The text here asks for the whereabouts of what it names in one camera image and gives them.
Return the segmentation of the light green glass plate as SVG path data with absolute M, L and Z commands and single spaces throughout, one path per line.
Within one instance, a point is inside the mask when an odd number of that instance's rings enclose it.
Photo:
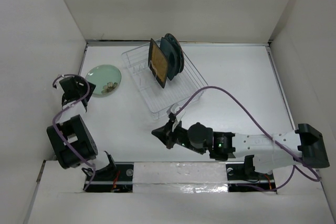
M 93 91 L 95 97 L 105 97 L 117 90 L 122 75 L 114 65 L 99 65 L 92 68 L 85 79 L 96 86 Z

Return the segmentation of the teal scalloped round plate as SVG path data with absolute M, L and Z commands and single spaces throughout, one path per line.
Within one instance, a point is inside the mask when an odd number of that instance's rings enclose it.
M 184 55 L 183 55 L 183 50 L 182 50 L 182 47 L 180 45 L 180 43 L 176 40 L 175 42 L 175 45 L 177 47 L 176 51 L 178 53 L 178 59 L 180 60 L 180 67 L 179 67 L 179 73 L 181 73 L 184 69 Z

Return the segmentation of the yellow square black-rimmed plate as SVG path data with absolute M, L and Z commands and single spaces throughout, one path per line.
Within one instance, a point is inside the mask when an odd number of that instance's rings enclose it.
M 149 46 L 148 67 L 160 87 L 165 88 L 169 62 L 160 47 L 152 38 Z

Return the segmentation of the teal square plate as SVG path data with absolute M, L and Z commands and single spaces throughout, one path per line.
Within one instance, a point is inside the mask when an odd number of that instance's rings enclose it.
M 167 77 L 171 81 L 179 73 L 180 60 L 173 46 L 164 37 L 161 38 L 160 49 L 168 60 Z

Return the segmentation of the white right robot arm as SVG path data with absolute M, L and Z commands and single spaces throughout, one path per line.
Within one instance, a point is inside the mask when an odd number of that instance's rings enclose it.
M 272 138 L 216 132 L 199 122 L 189 129 L 168 122 L 151 133 L 168 149 L 177 144 L 201 155 L 208 152 L 216 161 L 243 158 L 243 174 L 248 178 L 300 163 L 317 169 L 330 166 L 322 133 L 309 124 L 299 124 L 296 130 Z

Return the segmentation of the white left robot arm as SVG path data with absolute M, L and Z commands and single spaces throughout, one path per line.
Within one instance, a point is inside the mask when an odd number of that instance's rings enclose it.
M 64 169 L 81 167 L 88 181 L 115 179 L 119 172 L 109 153 L 106 153 L 108 162 L 99 168 L 94 164 L 98 148 L 83 120 L 96 85 L 79 75 L 64 74 L 53 81 L 52 87 L 63 91 L 61 111 L 47 127 L 47 135 L 60 166 Z

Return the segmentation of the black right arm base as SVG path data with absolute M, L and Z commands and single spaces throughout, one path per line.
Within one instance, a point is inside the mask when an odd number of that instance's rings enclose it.
M 226 174 L 228 179 L 228 191 L 230 193 L 245 193 L 257 191 L 247 184 L 256 186 L 263 190 L 276 188 L 273 173 L 257 173 L 253 169 L 246 169 L 244 163 L 226 163 Z

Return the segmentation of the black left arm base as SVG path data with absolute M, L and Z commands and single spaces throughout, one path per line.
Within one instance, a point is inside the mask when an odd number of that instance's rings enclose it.
M 85 190 L 87 193 L 132 193 L 133 163 L 116 163 L 116 169 L 103 168 L 96 171 L 93 181 Z

